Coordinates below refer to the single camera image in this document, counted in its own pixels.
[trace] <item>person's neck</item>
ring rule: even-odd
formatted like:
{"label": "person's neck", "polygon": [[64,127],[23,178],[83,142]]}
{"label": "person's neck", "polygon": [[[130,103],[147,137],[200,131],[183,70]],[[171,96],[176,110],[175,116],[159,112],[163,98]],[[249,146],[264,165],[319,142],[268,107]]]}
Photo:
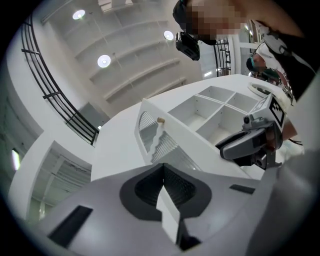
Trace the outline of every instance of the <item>person's neck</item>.
{"label": "person's neck", "polygon": [[305,35],[292,18],[272,0],[233,0],[241,6],[248,20],[264,23],[282,34],[304,38]]}

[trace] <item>black cable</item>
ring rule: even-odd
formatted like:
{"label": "black cable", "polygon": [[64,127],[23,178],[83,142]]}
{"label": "black cable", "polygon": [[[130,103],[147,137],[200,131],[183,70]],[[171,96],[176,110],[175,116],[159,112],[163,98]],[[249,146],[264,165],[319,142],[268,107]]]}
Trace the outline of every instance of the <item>black cable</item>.
{"label": "black cable", "polygon": [[297,144],[297,145],[299,145],[299,146],[303,146],[303,144],[301,143],[301,141],[298,141],[298,140],[293,140],[293,139],[289,139],[289,141],[291,141],[292,143],[294,143],[294,144]]}

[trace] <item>bolt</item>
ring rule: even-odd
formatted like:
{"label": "bolt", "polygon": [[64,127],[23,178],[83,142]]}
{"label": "bolt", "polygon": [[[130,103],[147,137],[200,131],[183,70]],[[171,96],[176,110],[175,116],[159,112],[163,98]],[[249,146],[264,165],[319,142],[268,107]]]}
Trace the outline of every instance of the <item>bolt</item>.
{"label": "bolt", "polygon": [[250,119],[249,119],[249,117],[245,116],[245,117],[243,118],[243,121],[244,121],[245,124],[249,124]]}

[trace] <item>corrugated panel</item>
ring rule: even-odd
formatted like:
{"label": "corrugated panel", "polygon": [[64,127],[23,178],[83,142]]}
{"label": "corrugated panel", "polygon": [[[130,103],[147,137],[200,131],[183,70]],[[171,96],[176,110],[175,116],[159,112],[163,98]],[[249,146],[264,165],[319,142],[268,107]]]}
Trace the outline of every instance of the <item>corrugated panel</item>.
{"label": "corrugated panel", "polygon": [[140,137],[147,152],[156,136],[158,123],[148,112],[143,112],[139,120]]}
{"label": "corrugated panel", "polygon": [[188,168],[201,171],[200,167],[182,150],[182,148],[165,131],[159,138],[151,162],[168,163],[177,169]]}

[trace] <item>black slot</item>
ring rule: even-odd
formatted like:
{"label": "black slot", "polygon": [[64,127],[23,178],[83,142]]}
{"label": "black slot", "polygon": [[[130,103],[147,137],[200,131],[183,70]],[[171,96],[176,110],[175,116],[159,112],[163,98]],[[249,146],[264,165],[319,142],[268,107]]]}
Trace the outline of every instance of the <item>black slot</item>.
{"label": "black slot", "polygon": [[240,192],[250,194],[250,195],[252,195],[256,190],[253,187],[242,186],[242,185],[237,185],[237,184],[233,184],[232,186],[229,187],[229,189],[240,191]]}
{"label": "black slot", "polygon": [[48,238],[67,248],[92,211],[93,209],[78,206],[55,228]]}

